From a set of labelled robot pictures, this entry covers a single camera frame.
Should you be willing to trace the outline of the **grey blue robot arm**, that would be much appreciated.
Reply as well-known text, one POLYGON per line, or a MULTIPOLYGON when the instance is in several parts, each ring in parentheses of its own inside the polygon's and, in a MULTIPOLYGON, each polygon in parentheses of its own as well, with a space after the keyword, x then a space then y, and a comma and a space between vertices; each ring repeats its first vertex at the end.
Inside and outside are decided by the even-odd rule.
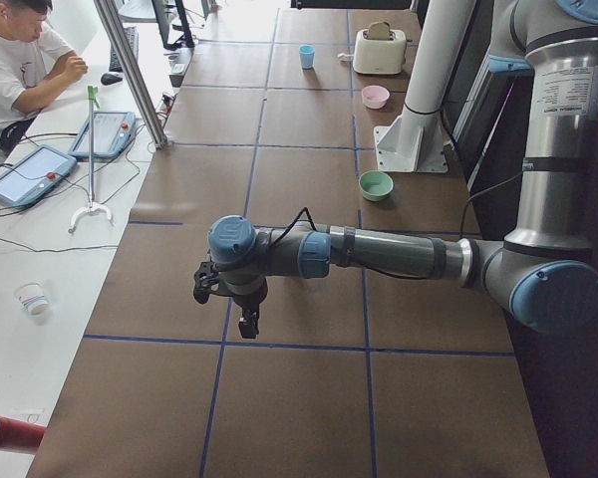
POLYGON ((500 242, 417 238, 316 225, 307 211, 283 230, 226 216, 208 233, 194 298, 229 297, 241 335, 258 333, 270 276, 323 278, 331 266, 408 280, 454 279, 490 295, 517 321, 565 333, 598 315, 598 272, 579 228, 598 121, 598 1, 498 1, 489 66, 533 73, 515 228, 500 242))

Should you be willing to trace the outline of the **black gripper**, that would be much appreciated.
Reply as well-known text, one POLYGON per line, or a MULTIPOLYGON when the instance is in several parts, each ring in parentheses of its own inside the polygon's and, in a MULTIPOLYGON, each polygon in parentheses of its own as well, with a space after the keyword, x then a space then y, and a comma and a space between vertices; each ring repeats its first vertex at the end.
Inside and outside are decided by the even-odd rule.
POLYGON ((232 293, 234 302, 242 308, 238 322, 241 337, 255 340, 259 335, 259 307, 268 293, 267 283, 228 284, 228 289, 232 293))

